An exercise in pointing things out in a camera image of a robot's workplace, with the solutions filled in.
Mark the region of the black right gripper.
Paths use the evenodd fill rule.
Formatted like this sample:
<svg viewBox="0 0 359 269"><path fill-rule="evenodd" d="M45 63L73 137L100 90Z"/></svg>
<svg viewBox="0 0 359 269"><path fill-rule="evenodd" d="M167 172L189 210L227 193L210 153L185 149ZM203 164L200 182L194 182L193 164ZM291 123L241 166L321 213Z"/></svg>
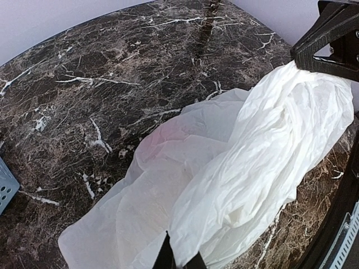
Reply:
<svg viewBox="0 0 359 269"><path fill-rule="evenodd" d="M358 0L318 1L319 17L292 47L297 68L358 81Z"/></svg>

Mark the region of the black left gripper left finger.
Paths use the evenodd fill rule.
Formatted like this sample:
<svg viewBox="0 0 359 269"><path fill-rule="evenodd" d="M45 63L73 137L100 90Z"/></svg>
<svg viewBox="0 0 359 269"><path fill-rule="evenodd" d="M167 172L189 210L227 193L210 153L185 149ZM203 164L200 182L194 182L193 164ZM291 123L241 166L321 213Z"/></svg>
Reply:
<svg viewBox="0 0 359 269"><path fill-rule="evenodd" d="M170 236L166 232L163 244L153 265L153 269L176 269L173 251L170 245Z"/></svg>

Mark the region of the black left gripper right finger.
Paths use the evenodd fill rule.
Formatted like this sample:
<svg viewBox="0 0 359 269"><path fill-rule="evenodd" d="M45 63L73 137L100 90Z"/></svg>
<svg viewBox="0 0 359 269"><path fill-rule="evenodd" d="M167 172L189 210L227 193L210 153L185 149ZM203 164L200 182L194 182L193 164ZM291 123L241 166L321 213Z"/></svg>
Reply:
<svg viewBox="0 0 359 269"><path fill-rule="evenodd" d="M188 261L184 267L184 269L207 269L206 264L198 252L190 261Z"/></svg>

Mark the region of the white plastic bag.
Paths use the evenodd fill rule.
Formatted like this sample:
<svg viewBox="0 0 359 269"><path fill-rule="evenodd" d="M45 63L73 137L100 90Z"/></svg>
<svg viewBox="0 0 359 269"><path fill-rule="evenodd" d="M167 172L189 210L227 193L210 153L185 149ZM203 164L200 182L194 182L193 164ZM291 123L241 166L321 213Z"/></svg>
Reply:
<svg viewBox="0 0 359 269"><path fill-rule="evenodd" d="M146 136L123 179L59 237L69 268L221 268L296 198L353 122L348 80L280 66L251 90L188 105Z"/></svg>

